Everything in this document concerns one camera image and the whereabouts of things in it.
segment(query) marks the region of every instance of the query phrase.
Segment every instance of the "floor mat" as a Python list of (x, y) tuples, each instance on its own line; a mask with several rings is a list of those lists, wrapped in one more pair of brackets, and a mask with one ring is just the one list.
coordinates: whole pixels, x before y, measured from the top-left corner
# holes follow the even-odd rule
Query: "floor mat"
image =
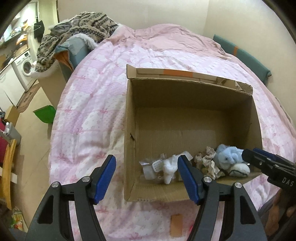
[(32, 87), (26, 93), (24, 93), (22, 100), (17, 107), (17, 110), (20, 113), (24, 112), (28, 108), (31, 100), (33, 99), (34, 95), (37, 93), (40, 87), (41, 84), (37, 83), (35, 85), (32, 85)]

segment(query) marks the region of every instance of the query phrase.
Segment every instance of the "tiled floor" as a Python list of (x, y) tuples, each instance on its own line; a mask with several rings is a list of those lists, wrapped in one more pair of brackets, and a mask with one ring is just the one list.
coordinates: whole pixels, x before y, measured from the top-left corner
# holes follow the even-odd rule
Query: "tiled floor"
[(42, 88), (28, 108), (20, 113), (16, 129), (22, 136), (14, 156), (17, 184), (12, 184), (12, 205), (23, 212), (27, 226), (49, 187), (48, 155), (52, 126), (41, 122), (34, 110), (50, 105)]

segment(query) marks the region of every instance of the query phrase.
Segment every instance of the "red object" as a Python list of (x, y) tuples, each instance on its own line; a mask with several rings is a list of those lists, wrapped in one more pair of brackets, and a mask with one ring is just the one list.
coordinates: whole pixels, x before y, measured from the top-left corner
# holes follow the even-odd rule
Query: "red object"
[[(5, 125), (3, 124), (2, 120), (0, 119), (0, 130), (5, 130)], [(6, 151), (7, 141), (0, 137), (0, 163), (3, 164), (5, 151)]]

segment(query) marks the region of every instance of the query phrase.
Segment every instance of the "blue gripper pad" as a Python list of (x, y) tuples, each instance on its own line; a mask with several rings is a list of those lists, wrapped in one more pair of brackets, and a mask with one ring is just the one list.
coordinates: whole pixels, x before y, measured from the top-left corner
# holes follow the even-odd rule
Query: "blue gripper pad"
[(263, 155), (265, 157), (268, 157), (268, 158), (270, 158), (273, 161), (276, 161), (276, 156), (274, 154), (272, 154), (272, 153), (269, 153), (267, 151), (261, 150), (259, 148), (254, 148), (253, 151), (254, 152), (257, 152), (257, 153), (259, 153), (259, 154), (261, 154), (261, 155)]
[(96, 184), (96, 194), (94, 196), (94, 203), (98, 204), (99, 201), (101, 201), (105, 197), (107, 188), (115, 172), (115, 168), (116, 158), (115, 156), (112, 156)]
[(192, 173), (190, 172), (188, 166), (186, 165), (185, 160), (182, 158), (182, 156), (178, 158), (178, 170), (181, 174), (181, 177), (183, 179), (183, 182), (190, 200), (194, 201), (194, 203), (197, 204), (200, 199), (198, 195), (198, 186), (197, 186), (197, 183), (195, 182), (194, 177), (192, 176)]

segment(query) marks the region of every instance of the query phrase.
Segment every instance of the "bed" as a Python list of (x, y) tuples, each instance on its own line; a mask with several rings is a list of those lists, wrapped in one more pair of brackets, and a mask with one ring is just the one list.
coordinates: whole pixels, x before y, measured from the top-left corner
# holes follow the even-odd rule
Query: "bed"
[[(72, 73), (62, 93), (52, 128), (50, 183), (76, 182), (101, 166), (108, 154), (117, 159), (105, 198), (95, 206), (107, 240), (186, 240), (198, 207), (182, 202), (125, 202), (123, 140), (126, 64), (211, 74), (252, 85), (263, 148), (295, 162), (296, 131), (275, 97), (239, 59), (212, 39), (184, 27), (160, 24), (133, 30), (120, 26), (89, 53)], [(278, 188), (260, 175), (244, 185), (259, 209)], [(172, 239), (170, 217), (183, 214), (183, 236)], [(75, 206), (70, 203), (75, 240), (80, 240)], [(223, 216), (219, 211), (212, 240), (218, 240)]]

